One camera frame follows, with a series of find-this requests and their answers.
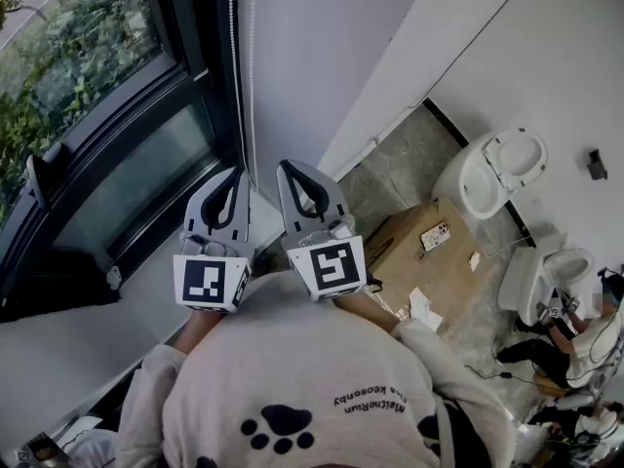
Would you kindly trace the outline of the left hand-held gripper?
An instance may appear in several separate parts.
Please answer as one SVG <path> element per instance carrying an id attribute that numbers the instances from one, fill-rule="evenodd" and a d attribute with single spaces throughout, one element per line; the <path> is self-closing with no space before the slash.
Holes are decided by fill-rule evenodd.
<path id="1" fill-rule="evenodd" d="M 204 312 L 238 311 L 255 256 L 255 248 L 246 243 L 249 221 L 245 170 L 226 169 L 194 192 L 186 207 L 186 232 L 180 234 L 181 253 L 173 257 L 178 305 Z"/>

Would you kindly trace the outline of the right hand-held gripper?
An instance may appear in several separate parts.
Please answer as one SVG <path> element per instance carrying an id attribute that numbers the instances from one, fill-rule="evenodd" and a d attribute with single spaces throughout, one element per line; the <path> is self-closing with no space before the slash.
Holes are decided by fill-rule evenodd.
<path id="1" fill-rule="evenodd" d="M 311 299 L 360 291 L 367 283 L 364 243 L 340 186 L 315 167 L 290 159 L 278 164 L 276 175 L 291 234 L 281 246 Z"/>

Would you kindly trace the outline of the person's right forearm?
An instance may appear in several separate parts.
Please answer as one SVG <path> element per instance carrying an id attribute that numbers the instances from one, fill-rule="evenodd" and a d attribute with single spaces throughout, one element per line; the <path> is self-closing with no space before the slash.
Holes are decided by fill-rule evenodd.
<path id="1" fill-rule="evenodd" d="M 391 333 L 400 322 L 395 315 L 385 310 L 363 291 L 336 297 L 333 303 L 341 310 L 363 318 L 388 333 Z"/>

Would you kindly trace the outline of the person's left forearm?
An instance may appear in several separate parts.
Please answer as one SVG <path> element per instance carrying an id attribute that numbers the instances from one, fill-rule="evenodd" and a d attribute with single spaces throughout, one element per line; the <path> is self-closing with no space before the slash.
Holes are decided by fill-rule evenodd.
<path id="1" fill-rule="evenodd" d="M 193 311 L 173 343 L 173 348 L 188 355 L 220 321 L 217 313 Z"/>

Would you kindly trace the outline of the white toilet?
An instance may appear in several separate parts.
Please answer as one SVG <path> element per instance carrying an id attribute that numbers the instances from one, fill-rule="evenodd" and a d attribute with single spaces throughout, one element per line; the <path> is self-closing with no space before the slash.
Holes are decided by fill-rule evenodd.
<path id="1" fill-rule="evenodd" d="M 512 127 L 489 133 L 451 159 L 432 197 L 449 199 L 467 221 L 489 219 L 543 175 L 548 159 L 547 146 L 534 130 Z"/>
<path id="2" fill-rule="evenodd" d="M 570 246 L 565 233 L 535 241 L 535 246 L 515 249 L 501 282 L 497 303 L 515 311 L 527 326 L 537 323 L 536 304 L 562 304 L 562 294 L 577 295 L 577 288 L 594 270 L 594 256 Z"/>

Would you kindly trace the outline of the black framed window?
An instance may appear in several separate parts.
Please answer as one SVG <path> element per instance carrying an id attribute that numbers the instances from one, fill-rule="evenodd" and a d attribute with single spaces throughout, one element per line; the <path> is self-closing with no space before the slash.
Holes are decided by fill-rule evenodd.
<path id="1" fill-rule="evenodd" d="M 191 193 L 239 166 L 238 0 L 153 0 L 162 52 L 58 140 L 70 151 L 43 212 L 27 181 L 0 229 L 0 325 L 116 302 L 180 227 Z"/>

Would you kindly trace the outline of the large cardboard box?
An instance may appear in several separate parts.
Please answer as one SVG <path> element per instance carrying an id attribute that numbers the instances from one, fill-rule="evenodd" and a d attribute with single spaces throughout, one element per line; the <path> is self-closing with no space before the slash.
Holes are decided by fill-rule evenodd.
<path id="1" fill-rule="evenodd" d="M 420 234 L 442 220 L 449 225 L 450 238 L 426 252 Z M 469 266 L 473 252 L 481 255 L 475 272 Z M 389 216 L 365 242 L 365 256 L 369 272 L 381 282 L 374 298 L 397 318 L 411 319 L 409 295 L 419 287 L 443 317 L 436 331 L 439 335 L 473 308 L 492 270 L 492 261 L 446 198 Z"/>

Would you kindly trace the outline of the phone with patterned case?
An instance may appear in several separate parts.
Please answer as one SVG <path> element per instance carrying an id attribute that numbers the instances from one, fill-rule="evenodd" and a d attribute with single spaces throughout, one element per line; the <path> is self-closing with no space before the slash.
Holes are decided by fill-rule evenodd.
<path id="1" fill-rule="evenodd" d="M 435 250 L 449 238 L 449 224 L 445 220 L 420 234 L 420 241 L 426 252 Z"/>

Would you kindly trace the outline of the crumpled white paper sheets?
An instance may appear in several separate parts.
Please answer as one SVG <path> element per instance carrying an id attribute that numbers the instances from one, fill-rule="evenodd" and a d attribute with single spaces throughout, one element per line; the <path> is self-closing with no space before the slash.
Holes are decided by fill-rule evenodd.
<path id="1" fill-rule="evenodd" d="M 412 319 L 418 320 L 433 332 L 440 327 L 443 317 L 432 309 L 431 301 L 415 287 L 409 294 L 409 313 Z"/>

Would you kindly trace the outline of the beige paw print sweatshirt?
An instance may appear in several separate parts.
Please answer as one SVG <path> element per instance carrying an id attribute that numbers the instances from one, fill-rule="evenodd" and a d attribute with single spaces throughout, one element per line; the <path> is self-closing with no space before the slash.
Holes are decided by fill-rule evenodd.
<path id="1" fill-rule="evenodd" d="M 442 468 L 436 396 L 510 468 L 496 395 L 416 320 L 388 333 L 311 300 L 292 272 L 255 280 L 185 355 L 162 344 L 125 399 L 116 468 Z"/>

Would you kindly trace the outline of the green trees outside window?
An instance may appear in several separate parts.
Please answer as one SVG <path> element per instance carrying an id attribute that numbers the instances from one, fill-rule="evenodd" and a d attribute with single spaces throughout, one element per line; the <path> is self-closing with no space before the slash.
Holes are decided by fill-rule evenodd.
<path id="1" fill-rule="evenodd" d="M 0 0 L 0 229 L 43 156 L 163 50 L 153 0 Z"/>

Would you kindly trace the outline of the black wall bracket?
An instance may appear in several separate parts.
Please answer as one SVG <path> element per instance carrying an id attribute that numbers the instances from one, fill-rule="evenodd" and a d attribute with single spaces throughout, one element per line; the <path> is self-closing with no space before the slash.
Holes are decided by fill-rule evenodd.
<path id="1" fill-rule="evenodd" d="M 600 150 L 595 149 L 589 152 L 590 162 L 587 169 L 592 180 L 608 179 L 608 172 L 602 160 Z"/>

